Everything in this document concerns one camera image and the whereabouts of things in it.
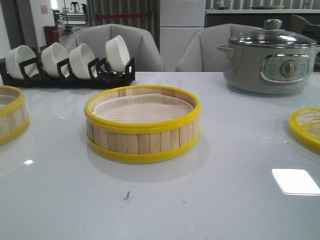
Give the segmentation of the woven bamboo steamer lid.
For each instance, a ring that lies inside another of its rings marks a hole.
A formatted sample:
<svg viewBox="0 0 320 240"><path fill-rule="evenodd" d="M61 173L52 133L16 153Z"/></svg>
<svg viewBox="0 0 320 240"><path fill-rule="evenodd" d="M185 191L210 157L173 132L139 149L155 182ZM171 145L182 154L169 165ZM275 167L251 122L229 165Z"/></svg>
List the woven bamboo steamer lid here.
<svg viewBox="0 0 320 240"><path fill-rule="evenodd" d="M302 145L320 153L320 108L296 110L288 118L288 130Z"/></svg>

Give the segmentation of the bamboo steamer basket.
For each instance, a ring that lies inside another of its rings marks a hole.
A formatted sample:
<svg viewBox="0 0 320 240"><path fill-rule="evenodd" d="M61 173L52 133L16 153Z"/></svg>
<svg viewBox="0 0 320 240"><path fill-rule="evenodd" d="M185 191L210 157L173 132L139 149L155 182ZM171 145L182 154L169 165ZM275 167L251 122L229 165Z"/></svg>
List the bamboo steamer basket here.
<svg viewBox="0 0 320 240"><path fill-rule="evenodd" d="M3 146L25 132L30 125L26 97L17 87L0 86L0 145Z"/></svg>
<svg viewBox="0 0 320 240"><path fill-rule="evenodd" d="M157 123L119 123L93 114L99 103L120 97L162 94L187 101L193 110L176 119ZM200 134L201 104L192 93L171 86L133 85L103 91L91 97L84 108L90 146L100 155L127 163L155 163L191 150Z"/></svg>

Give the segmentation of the white steamer liner cloth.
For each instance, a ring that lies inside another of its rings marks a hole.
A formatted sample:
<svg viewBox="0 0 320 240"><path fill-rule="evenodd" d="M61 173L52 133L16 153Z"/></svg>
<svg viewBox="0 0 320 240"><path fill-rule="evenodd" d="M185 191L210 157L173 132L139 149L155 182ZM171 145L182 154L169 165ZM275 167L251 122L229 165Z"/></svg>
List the white steamer liner cloth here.
<svg viewBox="0 0 320 240"><path fill-rule="evenodd" d="M183 99L148 93L105 100L93 108L93 114L117 123L150 124L183 117L193 109L194 107Z"/></svg>

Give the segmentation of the right grey chair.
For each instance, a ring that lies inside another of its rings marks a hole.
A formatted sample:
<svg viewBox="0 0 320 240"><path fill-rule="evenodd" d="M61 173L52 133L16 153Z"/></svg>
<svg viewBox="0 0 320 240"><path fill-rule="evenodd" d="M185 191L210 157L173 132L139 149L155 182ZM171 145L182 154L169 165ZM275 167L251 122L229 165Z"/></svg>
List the right grey chair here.
<svg viewBox="0 0 320 240"><path fill-rule="evenodd" d="M225 54L217 50L217 46L227 44L232 36L258 29L256 26L227 23L197 31L191 36L175 71L223 72Z"/></svg>

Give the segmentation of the grey chair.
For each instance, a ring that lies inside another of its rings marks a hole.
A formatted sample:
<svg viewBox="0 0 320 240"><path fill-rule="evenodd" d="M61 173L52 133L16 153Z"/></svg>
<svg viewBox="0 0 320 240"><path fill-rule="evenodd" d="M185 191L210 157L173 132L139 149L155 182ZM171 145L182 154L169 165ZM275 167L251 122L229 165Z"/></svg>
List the grey chair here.
<svg viewBox="0 0 320 240"><path fill-rule="evenodd" d="M129 56L135 60L137 72L164 72L165 66L151 33L145 29L121 25L103 24L82 28L72 33L62 45L70 52L80 44L90 47L95 57L106 57L106 42L122 36Z"/></svg>
<svg viewBox="0 0 320 240"><path fill-rule="evenodd" d="M227 44L232 36L258 29L256 26L227 23L197 31L191 36L175 71L223 72L225 54L217 50L217 46Z"/></svg>

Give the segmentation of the left grey chair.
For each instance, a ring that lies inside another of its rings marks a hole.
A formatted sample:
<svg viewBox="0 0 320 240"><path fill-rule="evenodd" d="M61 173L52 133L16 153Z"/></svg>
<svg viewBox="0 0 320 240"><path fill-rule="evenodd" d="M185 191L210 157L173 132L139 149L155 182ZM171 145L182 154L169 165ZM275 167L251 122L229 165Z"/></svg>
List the left grey chair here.
<svg viewBox="0 0 320 240"><path fill-rule="evenodd" d="M62 45L70 52L80 44L90 47L95 57L106 57L106 42L122 36L129 56L135 60L137 72L164 72L165 66L151 33L145 29L121 25L103 24L82 28L72 33Z"/></svg>

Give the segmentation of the white bowl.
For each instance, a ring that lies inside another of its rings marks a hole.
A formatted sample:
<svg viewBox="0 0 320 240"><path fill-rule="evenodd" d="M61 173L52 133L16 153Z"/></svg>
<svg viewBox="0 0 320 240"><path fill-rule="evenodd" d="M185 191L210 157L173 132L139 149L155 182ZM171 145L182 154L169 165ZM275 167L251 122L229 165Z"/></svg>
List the white bowl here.
<svg viewBox="0 0 320 240"><path fill-rule="evenodd" d="M91 78L88 63L95 59L95 55L90 47L81 43L69 53L69 63L74 75L81 80Z"/></svg>
<svg viewBox="0 0 320 240"><path fill-rule="evenodd" d="M59 78L57 63L69 57L66 49L58 42L45 48L41 53L41 61L45 72L55 78Z"/></svg>
<svg viewBox="0 0 320 240"><path fill-rule="evenodd" d="M105 53L106 59L113 72L125 72L126 65L130 61L130 54L121 35L117 35L106 42Z"/></svg>
<svg viewBox="0 0 320 240"><path fill-rule="evenodd" d="M12 78L23 80L20 63L35 57L36 54L29 46L20 45L8 52L5 58L6 70Z"/></svg>

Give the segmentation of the white cabinet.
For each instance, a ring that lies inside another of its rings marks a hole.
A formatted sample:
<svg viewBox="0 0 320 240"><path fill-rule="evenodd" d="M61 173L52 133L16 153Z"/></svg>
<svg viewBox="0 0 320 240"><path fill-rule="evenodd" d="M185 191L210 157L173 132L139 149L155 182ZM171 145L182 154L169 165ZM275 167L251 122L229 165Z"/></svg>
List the white cabinet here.
<svg viewBox="0 0 320 240"><path fill-rule="evenodd" d="M159 2L159 52L167 72L174 72L191 36L205 25L205 0Z"/></svg>

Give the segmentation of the grey electric cooking pot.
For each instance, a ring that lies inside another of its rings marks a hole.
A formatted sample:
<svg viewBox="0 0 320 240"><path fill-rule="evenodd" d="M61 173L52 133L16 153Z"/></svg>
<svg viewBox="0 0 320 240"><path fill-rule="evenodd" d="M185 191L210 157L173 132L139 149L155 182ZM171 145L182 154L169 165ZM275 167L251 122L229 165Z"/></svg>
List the grey electric cooking pot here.
<svg viewBox="0 0 320 240"><path fill-rule="evenodd" d="M261 94L302 91L311 82L318 45L301 48L229 43L217 46L225 54L224 78L231 86Z"/></svg>

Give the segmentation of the black dish rack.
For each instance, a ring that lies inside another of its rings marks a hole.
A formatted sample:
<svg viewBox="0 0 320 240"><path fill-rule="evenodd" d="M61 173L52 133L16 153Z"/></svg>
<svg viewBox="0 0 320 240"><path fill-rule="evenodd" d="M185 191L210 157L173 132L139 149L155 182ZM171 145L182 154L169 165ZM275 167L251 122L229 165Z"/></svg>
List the black dish rack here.
<svg viewBox="0 0 320 240"><path fill-rule="evenodd" d="M135 59L132 57L125 65L124 73L111 71L105 58L95 58L88 64L89 79L79 79L72 72L68 58L57 63L58 78L49 76L39 58L22 61L22 79L15 79L6 70L6 61L0 60L0 74L4 85L23 88L61 88L61 89L113 89L130 86L135 80Z"/></svg>

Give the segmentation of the red bin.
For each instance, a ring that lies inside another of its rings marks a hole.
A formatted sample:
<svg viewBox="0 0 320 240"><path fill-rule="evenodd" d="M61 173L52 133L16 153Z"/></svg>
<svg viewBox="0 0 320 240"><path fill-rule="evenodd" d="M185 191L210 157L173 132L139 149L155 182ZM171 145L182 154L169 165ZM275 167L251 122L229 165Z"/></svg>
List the red bin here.
<svg viewBox="0 0 320 240"><path fill-rule="evenodd" d="M45 25L43 27L46 46L49 47L54 43L59 43L59 29L56 25Z"/></svg>

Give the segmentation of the glass pot lid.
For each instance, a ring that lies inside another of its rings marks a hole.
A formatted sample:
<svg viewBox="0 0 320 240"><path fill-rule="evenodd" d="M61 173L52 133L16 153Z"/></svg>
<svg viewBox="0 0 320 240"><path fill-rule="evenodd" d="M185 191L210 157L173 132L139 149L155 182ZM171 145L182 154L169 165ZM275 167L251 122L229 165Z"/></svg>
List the glass pot lid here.
<svg viewBox="0 0 320 240"><path fill-rule="evenodd" d="M317 41L302 34L280 29L282 20L266 19L264 28L251 32L239 33L229 38L233 44L255 47L275 48L310 48L317 45Z"/></svg>

